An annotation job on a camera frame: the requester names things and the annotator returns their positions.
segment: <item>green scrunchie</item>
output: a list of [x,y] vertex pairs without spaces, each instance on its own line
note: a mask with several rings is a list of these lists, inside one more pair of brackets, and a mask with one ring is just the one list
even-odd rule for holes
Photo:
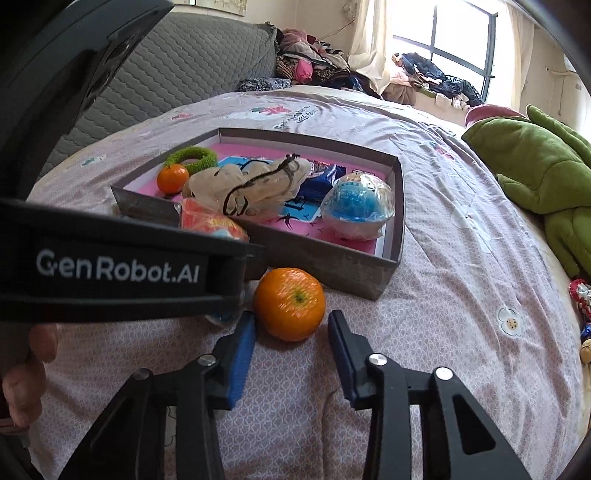
[[181,148],[168,156],[164,161],[164,166],[169,167],[174,163],[181,163],[189,158],[197,159],[194,163],[183,164],[183,167],[187,169],[189,175],[193,175],[206,168],[217,167],[217,154],[213,150],[204,147]]

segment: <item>headboard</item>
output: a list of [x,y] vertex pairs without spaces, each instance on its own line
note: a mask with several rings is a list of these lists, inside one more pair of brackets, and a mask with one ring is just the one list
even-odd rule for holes
[[181,105],[233,92],[245,78],[273,77],[271,24],[170,13],[141,41],[105,91],[63,136],[41,176],[110,134]]

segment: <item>window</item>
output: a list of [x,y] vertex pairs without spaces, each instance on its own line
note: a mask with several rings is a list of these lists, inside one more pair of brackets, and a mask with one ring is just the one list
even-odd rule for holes
[[446,75],[467,80],[486,100],[495,53],[498,0],[400,2],[394,52],[416,52]]

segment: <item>orange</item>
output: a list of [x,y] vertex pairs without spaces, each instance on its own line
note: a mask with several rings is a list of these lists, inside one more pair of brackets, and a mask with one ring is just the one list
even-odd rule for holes
[[166,195],[174,195],[183,189],[189,179],[189,171],[178,163],[164,167],[156,178],[158,189]]
[[286,342],[312,335],[326,309],[322,285],[299,268],[277,268],[259,282],[252,307],[267,332]]

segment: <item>finger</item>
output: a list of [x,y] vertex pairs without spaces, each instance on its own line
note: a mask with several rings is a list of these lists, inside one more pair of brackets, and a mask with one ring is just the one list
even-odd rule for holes
[[29,345],[35,356],[49,363],[56,359],[58,331],[55,323],[35,325],[29,332]]
[[43,363],[33,357],[26,364],[12,367],[2,379],[2,390],[10,406],[22,409],[32,405],[46,390]]
[[12,421],[18,427],[28,427],[41,416],[41,413],[43,412],[43,406],[41,405],[41,400],[37,400],[28,407],[21,409],[10,405],[9,410]]

